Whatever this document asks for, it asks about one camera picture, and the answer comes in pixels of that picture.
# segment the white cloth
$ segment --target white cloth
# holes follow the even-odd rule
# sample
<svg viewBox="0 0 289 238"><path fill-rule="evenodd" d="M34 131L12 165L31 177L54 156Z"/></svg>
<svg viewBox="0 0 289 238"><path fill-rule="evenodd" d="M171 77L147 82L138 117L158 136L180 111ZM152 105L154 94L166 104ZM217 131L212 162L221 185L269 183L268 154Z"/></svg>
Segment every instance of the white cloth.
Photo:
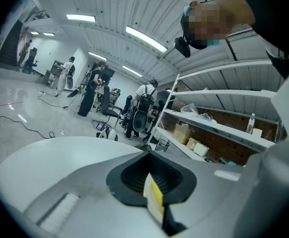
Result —
<svg viewBox="0 0 289 238"><path fill-rule="evenodd" d="M61 73L59 76L59 81L58 81L57 90L55 94L61 95L61 93L63 92L65 88L66 83L67 83L67 74Z"/></svg>
<svg viewBox="0 0 289 238"><path fill-rule="evenodd" d="M153 90L154 90L153 85L147 85L147 93L148 94L151 94L153 92ZM145 85L141 85L135 93L139 96L144 94L145 93ZM152 95L154 101L156 101L157 94L158 94L157 91L155 91L154 94Z"/></svg>
<svg viewBox="0 0 289 238"><path fill-rule="evenodd" d="M67 61L66 63L64 63L61 67L63 67L64 69L61 71L61 74L66 74L68 75L68 72L70 70L70 68L73 66L73 62L71 61Z"/></svg>

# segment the red cable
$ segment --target red cable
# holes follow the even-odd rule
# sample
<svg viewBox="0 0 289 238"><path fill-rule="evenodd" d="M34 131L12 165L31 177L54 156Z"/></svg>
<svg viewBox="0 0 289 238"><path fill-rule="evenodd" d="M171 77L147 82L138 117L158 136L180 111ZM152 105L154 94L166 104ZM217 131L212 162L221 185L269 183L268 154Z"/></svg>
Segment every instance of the red cable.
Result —
<svg viewBox="0 0 289 238"><path fill-rule="evenodd" d="M21 102L13 102L13 103L8 103L8 104L2 104L2 105L0 105L0 107L1 106L12 105L12 104L19 104L19 103L23 103L23 101L21 101Z"/></svg>

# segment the shiny floor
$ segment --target shiny floor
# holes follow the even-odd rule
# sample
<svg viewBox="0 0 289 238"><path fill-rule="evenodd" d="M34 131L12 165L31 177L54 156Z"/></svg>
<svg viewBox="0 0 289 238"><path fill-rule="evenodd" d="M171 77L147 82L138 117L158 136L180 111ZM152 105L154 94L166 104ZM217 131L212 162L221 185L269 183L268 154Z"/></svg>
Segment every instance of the shiny floor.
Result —
<svg viewBox="0 0 289 238"><path fill-rule="evenodd" d="M0 116L13 120L25 119L29 129L39 131L48 137L53 131L55 137L62 136L96 136L97 130L93 128L92 120L107 120L102 114L90 112L87 117L77 114L79 107L78 96L67 109L56 108L38 100L40 91L54 94L55 90L43 84L23 82L18 80L0 79ZM41 98L55 106L68 106L73 98L67 98L70 92L63 92L61 98L43 95ZM115 118L109 124L114 125ZM138 145L142 139L127 140L123 129L118 124L116 127L119 142L129 145ZM0 118L0 163L18 149L43 140L36 132L26 130L20 123L11 122Z"/></svg>

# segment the ceiling light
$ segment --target ceiling light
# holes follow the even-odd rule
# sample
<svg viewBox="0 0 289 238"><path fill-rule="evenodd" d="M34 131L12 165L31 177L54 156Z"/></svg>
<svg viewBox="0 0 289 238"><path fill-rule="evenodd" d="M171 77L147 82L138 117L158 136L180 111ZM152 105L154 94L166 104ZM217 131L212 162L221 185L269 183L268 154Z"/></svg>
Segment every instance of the ceiling light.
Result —
<svg viewBox="0 0 289 238"><path fill-rule="evenodd" d="M94 57L97 57L97 58L100 58L100 59L103 59L103 60L107 61L107 58L101 57L101 56L96 55L96 54L91 53L91 52L88 52L88 53L91 54L91 55L94 56Z"/></svg>
<svg viewBox="0 0 289 238"><path fill-rule="evenodd" d="M86 16L86 15L66 15L68 19L72 20L81 20L81 21L89 21L89 22L96 22L96 18L94 16Z"/></svg>
<svg viewBox="0 0 289 238"><path fill-rule="evenodd" d="M125 67L124 65L123 65L122 67L125 68L125 69L127 69L127 70L129 70L129 71L131 71L131 72L133 72L134 74L138 75L139 77L142 77L141 74L139 74L139 73L133 71L132 69L129 69L128 67Z"/></svg>
<svg viewBox="0 0 289 238"><path fill-rule="evenodd" d="M161 45L160 43L158 43L157 41L153 40L152 38L150 38L149 36L140 33L139 31L127 26L125 28L125 31L129 34L132 34L138 38L140 38L141 40L147 42L148 44L152 45L154 48L158 49L159 51L165 53L168 49L166 47L164 47L163 45Z"/></svg>

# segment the black pants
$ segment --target black pants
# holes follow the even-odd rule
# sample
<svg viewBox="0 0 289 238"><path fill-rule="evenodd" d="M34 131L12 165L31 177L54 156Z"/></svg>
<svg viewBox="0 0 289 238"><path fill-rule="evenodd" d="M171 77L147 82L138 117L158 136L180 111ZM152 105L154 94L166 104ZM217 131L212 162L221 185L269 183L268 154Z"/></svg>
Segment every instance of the black pants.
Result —
<svg viewBox="0 0 289 238"><path fill-rule="evenodd" d="M125 133L125 136L130 138L131 137L131 133L132 131L134 131L134 135L135 136L139 136L139 133L136 132L134 129L133 129L133 119L134 119L134 114L132 116L132 118L130 120L128 120L128 125L127 125L127 128L126 128L126 133Z"/></svg>
<svg viewBox="0 0 289 238"><path fill-rule="evenodd" d="M88 112L91 110L95 98L95 90L87 85L86 94L83 101L80 104L78 114L82 117L86 117Z"/></svg>

